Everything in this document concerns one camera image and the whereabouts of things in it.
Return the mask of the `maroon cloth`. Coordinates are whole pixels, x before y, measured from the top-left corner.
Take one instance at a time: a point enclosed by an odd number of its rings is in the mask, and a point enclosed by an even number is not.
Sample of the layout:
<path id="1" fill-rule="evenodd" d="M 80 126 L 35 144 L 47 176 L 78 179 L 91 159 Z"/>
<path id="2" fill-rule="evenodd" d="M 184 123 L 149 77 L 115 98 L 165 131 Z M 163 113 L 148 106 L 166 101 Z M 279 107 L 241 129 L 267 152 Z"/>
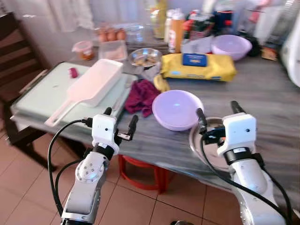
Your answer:
<path id="1" fill-rule="evenodd" d="M 131 91 L 124 103 L 124 109 L 126 109 L 128 113 L 141 111 L 144 118 L 148 117 L 152 114 L 154 99 L 156 99 L 159 94 L 161 94 L 161 92 L 156 89 L 152 82 L 145 79 L 134 81 L 131 86 Z"/>

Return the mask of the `yellow kitchen wipes pack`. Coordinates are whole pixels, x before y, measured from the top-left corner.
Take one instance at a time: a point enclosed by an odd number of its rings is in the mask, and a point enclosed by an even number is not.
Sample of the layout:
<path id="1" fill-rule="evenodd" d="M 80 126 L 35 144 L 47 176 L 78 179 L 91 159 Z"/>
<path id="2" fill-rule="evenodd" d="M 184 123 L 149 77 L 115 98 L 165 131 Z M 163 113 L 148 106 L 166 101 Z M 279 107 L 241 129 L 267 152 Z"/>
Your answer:
<path id="1" fill-rule="evenodd" d="M 162 56 L 160 73 L 165 78 L 229 82 L 237 70 L 227 54 L 172 53 Z"/>

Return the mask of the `yellow banana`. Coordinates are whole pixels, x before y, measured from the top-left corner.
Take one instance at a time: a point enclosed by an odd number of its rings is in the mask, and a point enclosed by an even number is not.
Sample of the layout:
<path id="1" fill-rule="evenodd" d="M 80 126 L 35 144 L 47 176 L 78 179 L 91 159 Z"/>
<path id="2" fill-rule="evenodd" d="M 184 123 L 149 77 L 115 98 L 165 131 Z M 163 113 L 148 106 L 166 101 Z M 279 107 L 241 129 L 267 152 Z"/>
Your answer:
<path id="1" fill-rule="evenodd" d="M 162 75 L 155 76 L 153 79 L 153 84 L 155 88 L 160 92 L 166 92 L 171 90 L 170 85 Z"/>

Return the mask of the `clear plastic container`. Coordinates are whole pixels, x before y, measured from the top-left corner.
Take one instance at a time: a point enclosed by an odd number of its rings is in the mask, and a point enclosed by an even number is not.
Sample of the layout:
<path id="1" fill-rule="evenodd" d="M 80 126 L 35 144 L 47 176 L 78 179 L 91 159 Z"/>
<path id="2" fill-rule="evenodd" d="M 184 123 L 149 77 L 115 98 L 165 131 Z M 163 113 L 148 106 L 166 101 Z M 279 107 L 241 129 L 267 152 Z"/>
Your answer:
<path id="1" fill-rule="evenodd" d="M 99 43 L 98 55 L 100 59 L 123 62 L 128 56 L 126 42 L 116 40 Z"/>

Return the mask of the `small orange box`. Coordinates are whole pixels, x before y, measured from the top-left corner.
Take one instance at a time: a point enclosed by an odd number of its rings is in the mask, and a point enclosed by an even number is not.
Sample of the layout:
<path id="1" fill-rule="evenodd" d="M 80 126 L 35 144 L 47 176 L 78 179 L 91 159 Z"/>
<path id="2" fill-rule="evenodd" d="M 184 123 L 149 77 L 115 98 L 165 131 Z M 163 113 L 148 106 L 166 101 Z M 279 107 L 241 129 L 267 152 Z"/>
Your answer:
<path id="1" fill-rule="evenodd" d="M 264 45 L 261 48 L 261 57 L 266 60 L 277 61 L 278 51 L 276 45 Z"/>

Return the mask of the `glass bowl with food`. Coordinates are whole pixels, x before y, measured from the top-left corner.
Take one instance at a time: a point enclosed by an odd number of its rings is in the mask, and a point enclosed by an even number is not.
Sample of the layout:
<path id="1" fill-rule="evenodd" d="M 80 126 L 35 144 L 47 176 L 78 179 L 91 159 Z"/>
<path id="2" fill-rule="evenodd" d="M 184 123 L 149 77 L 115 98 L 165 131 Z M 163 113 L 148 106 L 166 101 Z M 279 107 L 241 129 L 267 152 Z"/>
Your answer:
<path id="1" fill-rule="evenodd" d="M 140 48 L 131 52 L 127 58 L 133 66 L 150 68 L 162 61 L 163 54 L 157 49 Z"/>

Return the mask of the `small lidded plastic cup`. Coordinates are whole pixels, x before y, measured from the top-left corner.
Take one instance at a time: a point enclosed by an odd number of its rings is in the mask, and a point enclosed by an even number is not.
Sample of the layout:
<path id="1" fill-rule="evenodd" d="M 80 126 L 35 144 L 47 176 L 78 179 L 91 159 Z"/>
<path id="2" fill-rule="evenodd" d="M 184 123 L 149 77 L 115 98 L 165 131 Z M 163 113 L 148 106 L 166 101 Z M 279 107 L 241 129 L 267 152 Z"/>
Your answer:
<path id="1" fill-rule="evenodd" d="M 72 52 L 81 60 L 92 60 L 95 56 L 92 41 L 80 41 L 73 45 Z"/>

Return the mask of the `pale green tray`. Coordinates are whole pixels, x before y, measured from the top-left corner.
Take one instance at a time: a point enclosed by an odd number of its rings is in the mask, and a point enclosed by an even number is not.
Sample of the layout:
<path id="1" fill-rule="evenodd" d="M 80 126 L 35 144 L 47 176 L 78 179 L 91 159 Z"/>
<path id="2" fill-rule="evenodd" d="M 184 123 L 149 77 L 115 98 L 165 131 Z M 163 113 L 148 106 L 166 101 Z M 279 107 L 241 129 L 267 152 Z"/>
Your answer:
<path id="1" fill-rule="evenodd" d="M 28 91 L 22 94 L 12 105 L 13 119 L 24 126 L 37 127 L 39 129 L 51 129 L 45 122 L 49 116 L 58 109 L 67 98 L 67 90 L 75 79 L 69 75 L 69 69 L 75 68 L 82 76 L 87 66 L 81 66 L 70 62 L 62 62 L 54 66 L 51 71 L 41 77 Z M 53 129 L 59 129 L 66 123 L 96 114 L 103 113 L 107 107 L 112 108 L 112 116 L 118 117 L 123 112 L 126 101 L 135 76 L 123 73 L 114 87 L 104 96 L 95 107 L 79 103 L 69 111 Z"/>

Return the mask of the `clear plastic bag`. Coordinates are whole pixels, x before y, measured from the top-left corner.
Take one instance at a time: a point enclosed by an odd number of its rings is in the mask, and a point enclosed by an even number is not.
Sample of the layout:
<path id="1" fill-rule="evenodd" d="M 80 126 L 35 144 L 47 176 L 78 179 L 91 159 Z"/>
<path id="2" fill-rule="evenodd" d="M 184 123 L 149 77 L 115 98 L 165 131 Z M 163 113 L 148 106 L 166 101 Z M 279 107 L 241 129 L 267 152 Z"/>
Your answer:
<path id="1" fill-rule="evenodd" d="M 213 36 L 188 40 L 181 45 L 182 53 L 207 54 L 212 53 Z"/>

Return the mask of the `brown egg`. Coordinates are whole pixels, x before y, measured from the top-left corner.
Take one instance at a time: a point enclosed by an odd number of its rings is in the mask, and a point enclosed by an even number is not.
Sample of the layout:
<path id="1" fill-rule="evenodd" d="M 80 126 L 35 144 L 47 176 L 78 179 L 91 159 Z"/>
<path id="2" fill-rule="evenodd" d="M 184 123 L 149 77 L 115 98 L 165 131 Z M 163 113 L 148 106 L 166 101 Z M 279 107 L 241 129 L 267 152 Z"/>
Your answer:
<path id="1" fill-rule="evenodd" d="M 98 42 L 99 43 L 103 43 L 103 42 L 108 41 L 107 32 L 104 29 L 98 29 L 97 30 L 97 36 L 98 36 Z"/>
<path id="2" fill-rule="evenodd" d="M 115 36 L 117 40 L 122 40 L 125 41 L 126 40 L 126 32 L 124 31 L 124 29 L 119 29 L 115 32 Z"/>
<path id="3" fill-rule="evenodd" d="M 105 32 L 106 40 L 107 41 L 116 41 L 118 40 L 117 38 L 117 30 L 114 30 L 114 28 L 109 28 Z"/>

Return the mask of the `white kitchen appliance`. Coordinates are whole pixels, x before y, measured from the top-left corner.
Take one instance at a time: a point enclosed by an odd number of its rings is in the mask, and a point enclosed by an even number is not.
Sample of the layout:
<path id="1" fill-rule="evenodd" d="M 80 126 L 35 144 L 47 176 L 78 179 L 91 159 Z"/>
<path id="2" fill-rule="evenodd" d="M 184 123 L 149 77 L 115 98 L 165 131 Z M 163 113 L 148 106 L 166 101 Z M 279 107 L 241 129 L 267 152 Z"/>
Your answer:
<path id="1" fill-rule="evenodd" d="M 294 21 L 293 28 L 279 51 L 281 62 L 289 79 L 300 87 L 300 14 Z"/>

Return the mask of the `dark blue jar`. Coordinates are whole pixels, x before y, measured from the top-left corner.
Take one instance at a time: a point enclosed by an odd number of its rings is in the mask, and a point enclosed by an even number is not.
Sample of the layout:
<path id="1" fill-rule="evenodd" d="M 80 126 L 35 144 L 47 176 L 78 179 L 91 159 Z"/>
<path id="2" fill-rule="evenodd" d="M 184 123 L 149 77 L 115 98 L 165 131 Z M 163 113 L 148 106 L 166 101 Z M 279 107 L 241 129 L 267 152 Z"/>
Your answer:
<path id="1" fill-rule="evenodd" d="M 233 11 L 215 11 L 216 17 L 216 36 L 233 34 Z"/>

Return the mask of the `red and green food package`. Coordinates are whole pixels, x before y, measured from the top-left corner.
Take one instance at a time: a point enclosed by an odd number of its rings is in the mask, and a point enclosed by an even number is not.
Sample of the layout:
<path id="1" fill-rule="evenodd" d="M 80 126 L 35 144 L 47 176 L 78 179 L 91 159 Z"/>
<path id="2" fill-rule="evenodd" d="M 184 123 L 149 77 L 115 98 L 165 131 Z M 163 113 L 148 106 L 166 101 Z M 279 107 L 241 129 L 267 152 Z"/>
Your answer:
<path id="1" fill-rule="evenodd" d="M 188 42 L 210 36 L 215 24 L 216 18 L 214 15 L 200 14 L 197 11 L 192 11 L 187 15 L 186 21 L 183 24 L 183 41 Z"/>

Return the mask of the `yellow oil bottle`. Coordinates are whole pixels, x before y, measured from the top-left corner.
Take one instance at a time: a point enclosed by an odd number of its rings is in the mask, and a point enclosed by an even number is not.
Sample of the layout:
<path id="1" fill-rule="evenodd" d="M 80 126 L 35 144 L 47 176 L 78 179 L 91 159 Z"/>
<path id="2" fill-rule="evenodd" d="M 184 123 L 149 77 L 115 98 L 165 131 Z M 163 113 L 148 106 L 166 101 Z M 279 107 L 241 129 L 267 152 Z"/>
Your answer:
<path id="1" fill-rule="evenodd" d="M 164 39 L 165 20 L 167 11 L 167 0 L 149 0 L 148 11 L 150 13 L 150 22 L 152 24 L 153 36 L 156 39 Z"/>

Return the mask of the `white curtain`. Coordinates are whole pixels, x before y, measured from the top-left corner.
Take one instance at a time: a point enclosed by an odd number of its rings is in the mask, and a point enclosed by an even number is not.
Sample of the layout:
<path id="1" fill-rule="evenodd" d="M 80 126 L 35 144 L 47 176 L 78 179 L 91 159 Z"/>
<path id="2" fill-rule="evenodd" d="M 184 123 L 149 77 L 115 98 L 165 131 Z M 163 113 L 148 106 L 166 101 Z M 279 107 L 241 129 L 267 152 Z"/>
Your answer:
<path id="1" fill-rule="evenodd" d="M 13 0 L 24 18 L 35 18 L 53 32 L 94 30 L 90 0 Z"/>

